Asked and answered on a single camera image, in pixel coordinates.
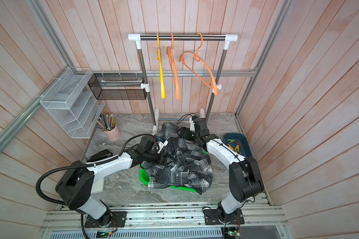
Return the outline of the grey plaid shirt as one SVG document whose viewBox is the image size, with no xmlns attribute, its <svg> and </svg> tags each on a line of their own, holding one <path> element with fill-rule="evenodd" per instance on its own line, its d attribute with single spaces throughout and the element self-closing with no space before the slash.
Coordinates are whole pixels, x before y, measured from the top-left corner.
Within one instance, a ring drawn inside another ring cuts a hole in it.
<svg viewBox="0 0 359 239">
<path fill-rule="evenodd" d="M 161 150 L 166 163 L 142 163 L 149 175 L 149 189 L 187 187 L 201 195 L 211 187 L 213 174 L 210 156 L 200 146 L 181 138 L 177 125 L 164 123 L 156 137 L 168 143 Z"/>
</svg>

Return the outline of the yellow plastic hanger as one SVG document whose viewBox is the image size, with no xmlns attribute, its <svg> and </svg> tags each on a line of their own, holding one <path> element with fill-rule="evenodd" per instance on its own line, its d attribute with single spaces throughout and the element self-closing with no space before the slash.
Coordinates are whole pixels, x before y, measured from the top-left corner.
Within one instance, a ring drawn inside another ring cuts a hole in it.
<svg viewBox="0 0 359 239">
<path fill-rule="evenodd" d="M 160 79 L 160 90 L 161 90 L 161 98 L 165 99 L 166 94 L 165 94 L 165 84 L 164 84 L 164 76 L 163 76 L 163 65 L 162 65 L 162 56 L 161 56 L 161 47 L 160 47 L 160 39 L 159 39 L 159 34 L 156 33 L 156 38 L 157 38 L 157 60 L 158 60 L 158 65 L 159 65 L 159 79 Z"/>
</svg>

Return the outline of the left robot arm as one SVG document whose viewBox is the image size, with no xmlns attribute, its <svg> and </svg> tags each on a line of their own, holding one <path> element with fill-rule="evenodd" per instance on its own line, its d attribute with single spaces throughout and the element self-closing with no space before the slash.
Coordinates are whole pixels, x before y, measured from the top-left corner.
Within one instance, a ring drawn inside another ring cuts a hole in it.
<svg viewBox="0 0 359 239">
<path fill-rule="evenodd" d="M 110 208 L 92 196 L 93 184 L 115 172 L 142 165 L 144 161 L 153 164 L 163 164 L 166 161 L 166 156 L 162 153 L 162 149 L 168 144 L 166 139 L 147 133 L 140 134 L 139 137 L 140 142 L 130 148 L 124 143 L 117 155 L 92 163 L 76 161 L 70 166 L 56 168 L 43 174 L 36 182 L 37 194 L 46 201 L 66 205 L 82 216 L 86 215 L 99 227 L 115 224 Z M 56 200 L 42 192 L 41 184 L 48 176 L 60 171 L 64 171 L 65 174 L 55 187 L 61 197 L 60 200 Z"/>
</svg>

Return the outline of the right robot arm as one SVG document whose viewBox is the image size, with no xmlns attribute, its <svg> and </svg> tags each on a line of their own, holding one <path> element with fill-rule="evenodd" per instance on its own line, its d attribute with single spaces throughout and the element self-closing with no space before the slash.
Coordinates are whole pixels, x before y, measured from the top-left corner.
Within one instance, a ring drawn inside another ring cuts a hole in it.
<svg viewBox="0 0 359 239">
<path fill-rule="evenodd" d="M 255 202 L 255 196 L 265 189 L 258 163 L 253 157 L 245 157 L 230 149 L 216 135 L 209 133 L 205 118 L 190 121 L 190 128 L 181 127 L 178 130 L 180 138 L 194 142 L 206 152 L 214 155 L 229 172 L 230 193 L 220 201 L 216 209 L 204 207 L 205 223 L 207 225 L 229 224 L 240 222 L 241 208 L 250 198 Z"/>
</svg>

